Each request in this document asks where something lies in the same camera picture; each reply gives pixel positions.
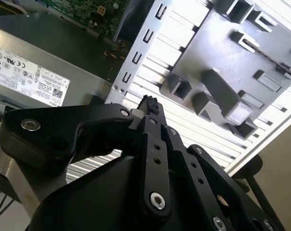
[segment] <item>metal frame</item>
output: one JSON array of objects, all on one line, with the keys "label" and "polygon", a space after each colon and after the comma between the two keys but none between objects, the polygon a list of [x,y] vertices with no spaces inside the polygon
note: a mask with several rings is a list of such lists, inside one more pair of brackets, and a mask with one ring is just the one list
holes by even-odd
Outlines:
[{"label": "metal frame", "polygon": [[174,0],[156,0],[120,69],[105,103],[122,103],[127,90],[145,60]]}]

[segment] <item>white label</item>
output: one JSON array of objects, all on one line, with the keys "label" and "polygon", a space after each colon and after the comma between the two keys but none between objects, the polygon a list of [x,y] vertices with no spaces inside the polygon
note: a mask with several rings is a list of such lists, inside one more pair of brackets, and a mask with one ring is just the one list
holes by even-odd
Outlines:
[{"label": "white label", "polygon": [[0,85],[53,107],[62,106],[68,79],[0,48]]}]

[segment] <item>screw head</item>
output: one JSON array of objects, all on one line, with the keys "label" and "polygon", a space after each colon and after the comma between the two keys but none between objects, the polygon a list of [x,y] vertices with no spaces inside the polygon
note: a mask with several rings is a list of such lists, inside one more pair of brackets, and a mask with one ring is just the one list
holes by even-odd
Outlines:
[{"label": "screw head", "polygon": [[24,119],[20,123],[21,127],[27,131],[37,131],[40,129],[40,124],[33,119]]},{"label": "screw head", "polygon": [[197,152],[198,152],[199,154],[203,154],[203,151],[202,151],[202,149],[201,149],[201,148],[199,148],[199,147],[196,147],[195,149],[197,150]]},{"label": "screw head", "polygon": [[125,115],[125,116],[129,116],[129,113],[126,111],[126,110],[121,110],[121,113],[123,114],[123,115]]},{"label": "screw head", "polygon": [[175,131],[173,128],[170,129],[170,132],[171,132],[173,135],[176,135],[176,134],[177,134],[176,131]]},{"label": "screw head", "polygon": [[213,222],[219,231],[227,231],[226,225],[223,223],[223,221],[219,217],[214,217]]},{"label": "screw head", "polygon": [[151,204],[158,210],[163,210],[165,208],[165,200],[159,193],[153,192],[150,195],[150,201]]},{"label": "screw head", "polygon": [[270,231],[274,231],[274,228],[269,224],[269,222],[267,220],[264,220],[264,224],[266,225],[266,227],[270,230]]},{"label": "screw head", "polygon": [[157,124],[156,120],[154,120],[153,118],[150,118],[150,121],[152,124]]}]

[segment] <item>motherboard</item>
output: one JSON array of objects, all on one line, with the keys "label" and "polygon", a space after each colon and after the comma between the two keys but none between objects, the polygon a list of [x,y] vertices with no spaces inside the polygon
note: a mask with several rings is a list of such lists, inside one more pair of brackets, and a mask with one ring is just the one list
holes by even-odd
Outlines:
[{"label": "motherboard", "polygon": [[113,39],[129,0],[41,0],[101,36]]}]

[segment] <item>gray metal surface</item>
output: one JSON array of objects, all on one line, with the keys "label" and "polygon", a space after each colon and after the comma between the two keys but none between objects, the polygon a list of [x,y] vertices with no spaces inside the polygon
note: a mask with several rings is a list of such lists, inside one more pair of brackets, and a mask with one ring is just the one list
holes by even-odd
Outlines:
[{"label": "gray metal surface", "polygon": [[171,12],[174,0],[155,0],[125,62],[113,83],[106,103],[122,103],[127,90],[137,75],[162,23]]},{"label": "gray metal surface", "polygon": [[30,217],[52,192],[66,185],[65,173],[53,177],[33,176],[28,167],[17,163],[0,148],[0,174],[5,176]]},{"label": "gray metal surface", "polygon": [[[69,30],[69,28],[74,28],[74,26],[59,20],[59,18],[47,13],[35,13],[31,14],[30,17],[25,15],[0,17],[0,27],[3,25],[3,28],[8,30],[0,29],[0,47],[69,79],[70,84],[63,106],[89,104],[93,95],[106,98],[111,87],[109,82],[68,63],[68,61],[74,62],[73,59],[76,62],[77,59],[80,59],[81,62],[86,62],[86,65],[90,66],[91,62],[94,63],[94,60],[91,59],[94,56],[86,56],[85,53],[89,53],[91,49],[93,52],[98,52],[95,46],[90,45],[90,39],[83,40],[82,36],[73,36],[72,33],[76,31]],[[84,32],[79,28],[75,29],[80,33]],[[53,53],[50,54],[42,49],[49,51],[55,49],[58,53],[52,51]],[[22,108],[48,106],[1,85],[0,101]]]},{"label": "gray metal surface", "polygon": [[[187,76],[192,91],[185,100],[170,94],[167,84],[160,89],[161,94],[175,102],[193,110],[192,97],[198,93],[207,92],[199,81],[201,72],[216,68],[222,78],[235,90],[241,90],[264,103],[261,109],[253,110],[251,119],[254,120],[290,85],[291,81],[275,71],[275,65],[257,53],[246,51],[230,40],[230,33],[242,30],[260,44],[260,49],[273,59],[291,66],[291,32],[278,24],[272,27],[272,32],[261,32],[246,20],[242,25],[231,23],[224,16],[213,10],[206,22],[201,26],[190,45],[187,47],[173,72]],[[279,83],[281,88],[272,91],[255,79],[255,74],[265,71]]]}]

